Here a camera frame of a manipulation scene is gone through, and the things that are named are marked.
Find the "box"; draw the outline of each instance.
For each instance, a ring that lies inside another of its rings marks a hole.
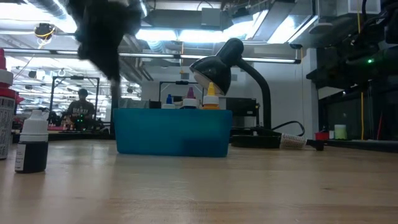
[[[122,154],[226,157],[232,112],[117,109],[114,125]]]

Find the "wooden table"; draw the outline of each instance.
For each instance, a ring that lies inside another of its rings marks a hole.
[[[398,155],[354,149],[228,158],[121,155],[51,142],[47,170],[0,161],[0,223],[397,223]]]

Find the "desk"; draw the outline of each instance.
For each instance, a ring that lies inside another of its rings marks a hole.
[[[45,174],[0,162],[0,222],[396,223],[398,156],[231,148],[228,158],[121,155],[51,142]]]

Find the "person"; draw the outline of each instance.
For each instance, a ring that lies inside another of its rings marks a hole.
[[[81,89],[79,90],[78,94],[79,100],[70,103],[68,108],[68,115],[70,116],[72,121],[75,121],[77,118],[81,118],[82,115],[84,119],[93,119],[95,108],[92,103],[86,100],[88,96],[87,90]]]

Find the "white bottle cap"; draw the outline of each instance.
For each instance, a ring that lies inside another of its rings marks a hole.
[[[203,105],[214,104],[219,105],[220,99],[218,96],[205,96],[203,97]]]
[[[30,118],[24,121],[20,141],[48,141],[48,122],[43,118],[41,110],[33,110]]]
[[[175,109],[174,104],[163,104],[162,109]]]
[[[12,72],[0,69],[0,83],[6,83],[12,86],[13,79],[14,79],[14,74]]]
[[[194,106],[198,107],[198,100],[197,99],[192,99],[192,98],[185,98],[182,101],[182,106]]]

